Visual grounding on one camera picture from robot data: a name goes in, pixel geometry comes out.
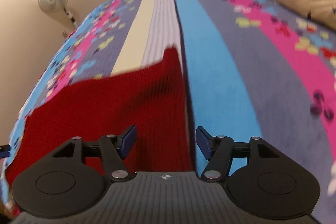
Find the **dark red knit sweater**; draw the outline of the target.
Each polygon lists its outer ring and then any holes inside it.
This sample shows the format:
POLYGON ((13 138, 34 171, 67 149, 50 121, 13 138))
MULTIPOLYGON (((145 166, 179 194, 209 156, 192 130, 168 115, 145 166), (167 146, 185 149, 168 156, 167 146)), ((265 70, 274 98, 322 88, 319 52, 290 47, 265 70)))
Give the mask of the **dark red knit sweater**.
POLYGON ((114 182, 92 207, 64 218, 33 216, 14 201, 14 223, 137 223, 186 214, 183 186, 193 177, 193 164, 185 103, 175 48, 147 68, 62 88, 28 116, 21 146, 5 173, 10 189, 18 175, 69 139, 98 141, 135 126, 137 139, 122 161, 131 180, 114 182))

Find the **colourful floral bed blanket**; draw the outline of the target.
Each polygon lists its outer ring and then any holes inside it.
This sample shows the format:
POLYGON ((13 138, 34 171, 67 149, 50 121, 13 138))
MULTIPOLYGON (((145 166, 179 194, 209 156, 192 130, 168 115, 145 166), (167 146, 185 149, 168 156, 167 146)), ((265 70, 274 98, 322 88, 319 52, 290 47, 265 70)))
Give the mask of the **colourful floral bed blanket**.
POLYGON ((185 82, 193 177, 188 212, 137 223, 335 223, 335 32, 275 0, 111 0, 65 40, 27 98, 2 147, 1 201, 16 208, 5 173, 32 112, 62 88, 159 63, 175 48, 185 82), (249 142, 253 136, 319 182, 310 215, 261 218, 235 205, 217 182, 201 179, 208 161, 195 132, 249 142))

